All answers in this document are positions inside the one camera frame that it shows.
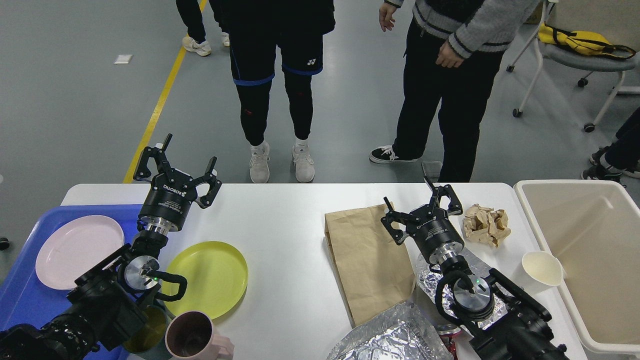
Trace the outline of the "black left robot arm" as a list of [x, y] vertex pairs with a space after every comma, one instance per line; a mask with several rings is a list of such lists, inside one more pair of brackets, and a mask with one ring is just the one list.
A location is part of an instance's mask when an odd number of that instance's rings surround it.
[[67, 294], [70, 307], [37, 328], [21, 323], [1, 332], [3, 360], [82, 360], [101, 347], [121, 346], [149, 321], [144, 310], [158, 302], [181, 300], [187, 279], [160, 271], [159, 255], [168, 234], [185, 225], [192, 203], [206, 209], [221, 189], [210, 158], [205, 173], [192, 177], [166, 157], [172, 139], [146, 146], [140, 153], [134, 180], [150, 183], [137, 217], [137, 234], [78, 276]]

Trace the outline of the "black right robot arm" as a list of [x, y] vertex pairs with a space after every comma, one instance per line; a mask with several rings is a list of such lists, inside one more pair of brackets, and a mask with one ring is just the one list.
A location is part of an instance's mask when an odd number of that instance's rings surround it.
[[553, 344], [550, 312], [498, 269], [473, 271], [466, 244], [450, 221], [463, 208], [449, 184], [425, 182], [428, 203], [398, 212], [388, 198], [381, 223], [393, 241], [413, 239], [423, 259], [439, 274], [433, 302], [450, 324], [471, 335], [470, 345], [482, 360], [565, 360], [567, 347]]

